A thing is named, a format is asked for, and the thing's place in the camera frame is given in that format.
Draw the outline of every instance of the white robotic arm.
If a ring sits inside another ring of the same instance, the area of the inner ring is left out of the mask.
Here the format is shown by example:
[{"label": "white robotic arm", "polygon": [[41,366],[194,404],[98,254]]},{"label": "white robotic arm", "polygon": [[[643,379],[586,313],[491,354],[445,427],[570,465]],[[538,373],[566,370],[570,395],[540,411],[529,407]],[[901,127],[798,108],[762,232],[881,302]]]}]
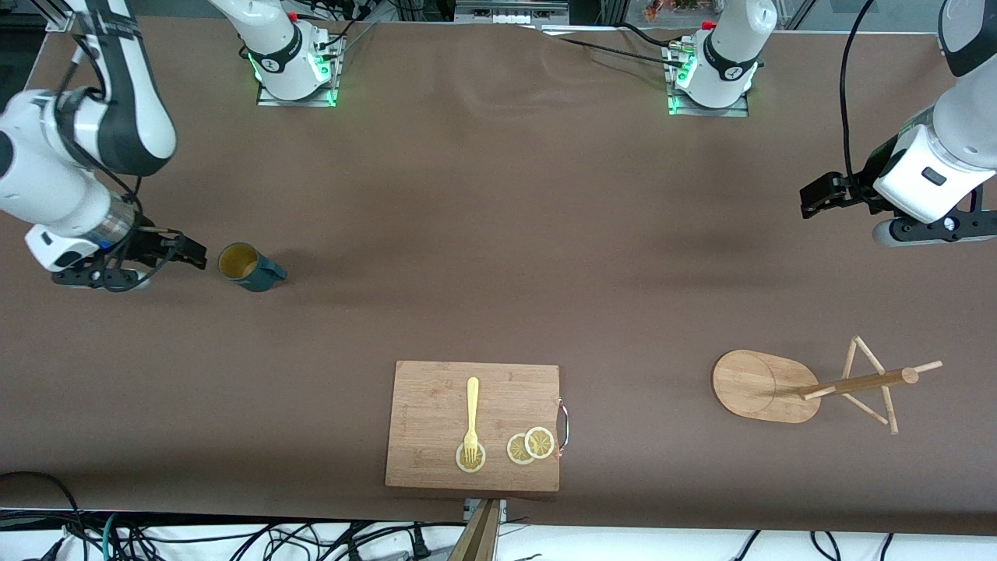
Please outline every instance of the white robotic arm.
[{"label": "white robotic arm", "polygon": [[[866,203],[895,218],[873,231],[886,246],[988,240],[997,213],[982,188],[997,170],[997,0],[946,0],[939,39],[955,86],[876,149],[853,180],[828,173],[800,190],[805,219]],[[972,193],[968,212],[955,209]]]},{"label": "white robotic arm", "polygon": [[[63,84],[58,92],[28,90],[11,99],[0,115],[0,210],[35,225],[25,241],[59,283],[107,286],[91,273],[119,245],[120,260],[150,267],[160,260],[184,261],[204,269],[203,247],[163,239],[137,201],[123,199],[94,176],[95,170],[154,174],[172,156],[176,135],[128,2],[68,3],[82,30],[74,68],[86,55],[101,87],[66,92]],[[112,280],[117,286],[134,284],[137,277],[118,275]]]},{"label": "white robotic arm", "polygon": [[772,0],[732,0],[714,29],[693,34],[693,57],[676,86],[704,107],[730,107],[751,88],[777,19]]},{"label": "white robotic arm", "polygon": [[235,26],[257,80],[273,97],[300,100],[332,79],[328,61],[335,40],[327,30],[291,21],[279,0],[208,1]]}]

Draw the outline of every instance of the yellow fork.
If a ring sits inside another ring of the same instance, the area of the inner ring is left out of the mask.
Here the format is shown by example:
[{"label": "yellow fork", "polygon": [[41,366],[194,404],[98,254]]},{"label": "yellow fork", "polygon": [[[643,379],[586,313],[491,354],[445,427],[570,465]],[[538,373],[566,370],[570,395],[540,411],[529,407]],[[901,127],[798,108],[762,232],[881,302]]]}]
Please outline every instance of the yellow fork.
[{"label": "yellow fork", "polygon": [[468,432],[464,435],[464,464],[471,465],[478,461],[478,433],[475,424],[478,422],[478,379],[468,378]]}]

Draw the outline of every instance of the wooden cutting board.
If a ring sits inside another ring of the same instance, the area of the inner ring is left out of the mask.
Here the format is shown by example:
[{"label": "wooden cutting board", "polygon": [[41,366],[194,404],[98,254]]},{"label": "wooden cutting board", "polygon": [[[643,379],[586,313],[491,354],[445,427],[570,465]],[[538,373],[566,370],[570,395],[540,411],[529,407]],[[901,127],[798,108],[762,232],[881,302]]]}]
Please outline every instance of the wooden cutting board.
[{"label": "wooden cutting board", "polygon": [[[485,465],[475,473],[457,467],[455,455],[468,430],[468,378],[481,381],[478,440]],[[510,437],[535,426],[550,430],[557,442],[560,368],[533,364],[422,362],[400,360],[388,436],[389,487],[481,491],[556,491],[560,458],[529,465],[505,453]]]}]

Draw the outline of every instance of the green mug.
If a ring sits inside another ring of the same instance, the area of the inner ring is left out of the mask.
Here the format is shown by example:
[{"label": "green mug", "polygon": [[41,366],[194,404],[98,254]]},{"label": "green mug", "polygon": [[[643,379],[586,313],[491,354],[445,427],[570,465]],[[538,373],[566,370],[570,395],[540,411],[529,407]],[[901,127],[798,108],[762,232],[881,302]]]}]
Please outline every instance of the green mug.
[{"label": "green mug", "polygon": [[221,250],[218,270],[223,277],[250,292],[270,290],[278,281],[287,279],[283,267],[246,242],[236,242]]}]

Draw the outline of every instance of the metal handle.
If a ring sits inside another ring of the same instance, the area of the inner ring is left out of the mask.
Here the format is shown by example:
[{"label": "metal handle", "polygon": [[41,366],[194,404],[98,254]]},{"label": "metal handle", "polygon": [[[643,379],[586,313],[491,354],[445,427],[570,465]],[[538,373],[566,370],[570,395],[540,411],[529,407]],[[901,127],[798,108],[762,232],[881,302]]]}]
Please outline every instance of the metal handle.
[{"label": "metal handle", "polygon": [[564,448],[567,447],[567,439],[570,436],[570,431],[568,430],[568,427],[570,425],[568,424],[567,420],[567,405],[564,404],[563,397],[559,397],[557,399],[557,406],[560,407],[561,412],[564,413],[564,442],[561,443],[560,448],[557,449],[557,457],[559,458],[564,455]]}]

